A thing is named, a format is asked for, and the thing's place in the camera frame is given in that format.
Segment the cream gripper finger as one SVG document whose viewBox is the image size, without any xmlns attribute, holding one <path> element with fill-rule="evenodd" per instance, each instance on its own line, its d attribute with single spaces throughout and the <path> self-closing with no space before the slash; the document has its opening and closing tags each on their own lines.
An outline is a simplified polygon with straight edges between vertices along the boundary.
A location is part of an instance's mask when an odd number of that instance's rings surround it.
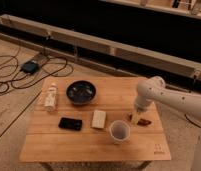
<svg viewBox="0 0 201 171">
<path fill-rule="evenodd" d="M 141 119 L 141 113 L 138 112 L 138 111 L 134 111 L 132 113 L 131 123 L 133 125 L 136 125 L 139 122 L 140 119 Z"/>
</svg>

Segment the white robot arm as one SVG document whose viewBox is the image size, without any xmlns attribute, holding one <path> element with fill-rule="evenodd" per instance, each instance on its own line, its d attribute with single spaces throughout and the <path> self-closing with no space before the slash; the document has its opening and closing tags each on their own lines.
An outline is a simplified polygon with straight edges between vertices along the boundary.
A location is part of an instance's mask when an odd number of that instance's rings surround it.
<svg viewBox="0 0 201 171">
<path fill-rule="evenodd" d="M 167 89 L 162 77 L 155 76 L 138 82 L 136 91 L 134 108 L 137 111 L 146 111 L 156 101 L 201 120 L 201 95 Z M 191 171 L 201 171 L 201 134 Z"/>
</svg>

